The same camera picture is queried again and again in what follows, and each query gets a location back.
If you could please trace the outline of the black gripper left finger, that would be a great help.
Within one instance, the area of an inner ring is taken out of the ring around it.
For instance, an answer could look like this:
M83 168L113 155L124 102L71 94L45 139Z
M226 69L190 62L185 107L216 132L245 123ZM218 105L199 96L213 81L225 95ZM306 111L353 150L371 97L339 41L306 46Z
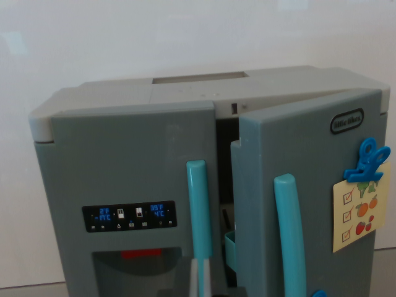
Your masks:
M199 264L198 260L183 257L179 268L179 296L199 296Z

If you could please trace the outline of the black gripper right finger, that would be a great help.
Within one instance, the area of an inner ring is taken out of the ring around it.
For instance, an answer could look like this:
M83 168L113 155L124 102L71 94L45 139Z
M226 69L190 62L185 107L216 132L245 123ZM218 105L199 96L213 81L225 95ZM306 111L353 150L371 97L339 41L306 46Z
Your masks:
M219 258L204 260L204 296L225 295L225 271Z

